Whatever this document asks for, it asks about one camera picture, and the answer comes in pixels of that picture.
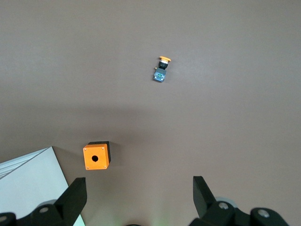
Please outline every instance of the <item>small screw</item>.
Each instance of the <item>small screw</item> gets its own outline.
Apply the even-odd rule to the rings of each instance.
[[[269,218],[269,213],[265,210],[258,210],[258,214],[264,218]]]
[[[6,221],[7,219],[8,219],[7,216],[0,217],[0,223]]]
[[[223,210],[229,209],[229,206],[224,202],[221,202],[220,204],[218,204],[218,206]]]
[[[40,209],[40,213],[46,213],[49,210],[48,207],[44,207],[42,209]]]

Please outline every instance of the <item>orange box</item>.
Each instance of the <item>orange box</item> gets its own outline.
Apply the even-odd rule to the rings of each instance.
[[[84,148],[86,170],[106,170],[111,162],[108,141],[90,142]]]

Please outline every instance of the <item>black hole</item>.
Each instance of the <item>black hole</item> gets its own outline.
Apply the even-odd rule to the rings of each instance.
[[[93,161],[98,161],[98,157],[97,157],[96,155],[93,155],[93,156],[92,156],[92,160],[93,160]]]

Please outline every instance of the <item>round hole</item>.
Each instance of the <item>round hole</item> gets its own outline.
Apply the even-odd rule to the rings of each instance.
[[[96,162],[96,161],[98,161],[98,157],[96,155],[93,155],[92,160]]]
[[[49,210],[48,207],[43,207],[42,209],[40,209],[40,213],[45,213]]]
[[[0,217],[0,222],[4,222],[4,221],[6,221],[8,218],[7,218],[7,216],[2,216],[2,217]]]

